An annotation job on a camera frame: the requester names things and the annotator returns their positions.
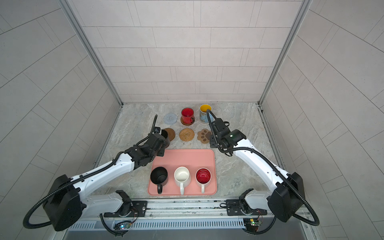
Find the dark wooden round coaster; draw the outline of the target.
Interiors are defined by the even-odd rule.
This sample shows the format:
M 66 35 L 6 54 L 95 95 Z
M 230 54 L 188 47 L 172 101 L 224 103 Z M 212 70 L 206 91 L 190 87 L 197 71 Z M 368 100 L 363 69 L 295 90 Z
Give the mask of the dark wooden round coaster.
M 164 129 L 164 130 L 168 133 L 168 138 L 169 138 L 170 142 L 171 142 L 172 140 L 174 140 L 174 138 L 175 138 L 175 136 L 176 136 L 175 131 L 174 131 L 173 129 L 171 129 L 171 128 L 166 128 L 166 129 Z

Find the black mug red inside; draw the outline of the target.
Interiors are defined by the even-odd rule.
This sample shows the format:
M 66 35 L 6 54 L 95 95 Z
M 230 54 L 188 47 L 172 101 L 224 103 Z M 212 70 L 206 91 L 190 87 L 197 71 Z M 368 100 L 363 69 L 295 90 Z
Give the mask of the black mug red inside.
M 181 111 L 181 114 L 182 114 L 181 117 L 184 117 L 184 118 L 195 118 L 195 116 L 194 116 L 194 110 L 191 109 L 191 108 L 184 108 L 184 109 Z

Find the cork paw print coaster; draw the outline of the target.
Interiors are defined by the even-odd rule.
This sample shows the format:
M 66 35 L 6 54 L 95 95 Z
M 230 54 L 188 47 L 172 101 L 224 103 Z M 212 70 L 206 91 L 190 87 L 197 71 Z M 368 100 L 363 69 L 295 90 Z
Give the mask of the cork paw print coaster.
M 197 139 L 202 143 L 202 144 L 208 144 L 210 142 L 212 132 L 208 129 L 202 129 L 201 131 L 198 132 L 198 137 Z

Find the blue-grey woven round coaster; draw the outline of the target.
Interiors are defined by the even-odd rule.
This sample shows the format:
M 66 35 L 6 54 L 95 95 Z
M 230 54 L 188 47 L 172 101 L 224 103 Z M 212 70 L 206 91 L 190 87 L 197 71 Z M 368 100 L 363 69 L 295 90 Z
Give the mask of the blue-grey woven round coaster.
M 168 113 L 163 118 L 166 125 L 173 125 L 177 122 L 178 116 L 174 113 Z

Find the blue mug yellow inside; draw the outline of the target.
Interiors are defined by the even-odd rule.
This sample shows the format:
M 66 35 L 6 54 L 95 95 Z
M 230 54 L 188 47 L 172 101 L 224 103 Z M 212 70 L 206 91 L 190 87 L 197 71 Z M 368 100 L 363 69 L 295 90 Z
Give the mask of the blue mug yellow inside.
M 211 122 L 214 121 L 214 117 L 212 115 L 207 115 L 207 110 L 212 110 L 212 107 L 208 104 L 204 104 L 200 106 L 200 116 L 199 116 L 199 122 L 203 125 L 208 125 L 208 117 L 210 117 Z

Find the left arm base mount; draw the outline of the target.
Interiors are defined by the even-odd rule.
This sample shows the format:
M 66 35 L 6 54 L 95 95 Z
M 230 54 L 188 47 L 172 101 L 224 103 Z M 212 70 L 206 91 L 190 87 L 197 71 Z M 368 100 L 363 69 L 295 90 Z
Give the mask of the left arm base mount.
M 123 190 L 117 190 L 116 194 L 122 198 L 122 205 L 116 212 L 104 213 L 103 217 L 106 218 L 128 218 L 128 217 L 144 217 L 148 202 L 147 201 L 133 201 L 128 194 Z

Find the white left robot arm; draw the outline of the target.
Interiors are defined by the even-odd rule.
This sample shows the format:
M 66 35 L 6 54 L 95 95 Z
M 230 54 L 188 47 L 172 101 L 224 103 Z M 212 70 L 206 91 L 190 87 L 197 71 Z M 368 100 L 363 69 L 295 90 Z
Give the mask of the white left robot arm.
M 55 231 L 71 227 L 82 217 L 103 213 L 130 213 L 131 199 L 124 191 L 112 196 L 102 195 L 101 199 L 89 199 L 89 195 L 115 178 L 139 167 L 145 167 L 155 157 L 164 156 L 170 145 L 168 133 L 152 133 L 133 147 L 119 152 L 110 162 L 81 175 L 69 178 L 62 175 L 55 179 L 49 191 L 49 198 L 43 202 L 51 225 Z

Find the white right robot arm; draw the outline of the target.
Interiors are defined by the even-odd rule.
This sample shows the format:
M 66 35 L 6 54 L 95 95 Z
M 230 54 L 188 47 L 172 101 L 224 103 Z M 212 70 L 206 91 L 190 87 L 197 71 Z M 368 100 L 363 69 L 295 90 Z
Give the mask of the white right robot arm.
M 256 209 L 269 210 L 277 219 L 287 222 L 291 217 L 299 218 L 296 212 L 303 202 L 295 195 L 304 194 L 303 179 L 297 173 L 289 174 L 261 154 L 239 130 L 229 130 L 229 122 L 221 118 L 210 123 L 211 140 L 220 152 L 237 156 L 243 160 L 268 187 L 267 191 L 254 189 L 245 191 L 240 197 L 240 206 L 245 213 Z

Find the woven rattan round coaster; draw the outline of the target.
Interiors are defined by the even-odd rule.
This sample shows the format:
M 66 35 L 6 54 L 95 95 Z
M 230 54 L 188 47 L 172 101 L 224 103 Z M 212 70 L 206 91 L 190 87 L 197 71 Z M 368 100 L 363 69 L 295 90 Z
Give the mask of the woven rattan round coaster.
M 185 128 L 180 131 L 179 137 L 183 142 L 189 142 L 194 139 L 195 132 L 190 128 Z

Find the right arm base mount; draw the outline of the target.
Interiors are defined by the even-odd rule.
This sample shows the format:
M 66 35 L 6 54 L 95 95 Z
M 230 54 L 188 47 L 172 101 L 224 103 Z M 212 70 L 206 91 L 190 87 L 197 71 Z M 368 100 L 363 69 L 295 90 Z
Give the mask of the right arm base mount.
M 237 200 L 226 200 L 225 203 L 220 203 L 220 207 L 227 210 L 228 216 L 261 215 L 257 209 L 251 209 L 245 200 L 245 196 L 252 190 L 246 190 Z

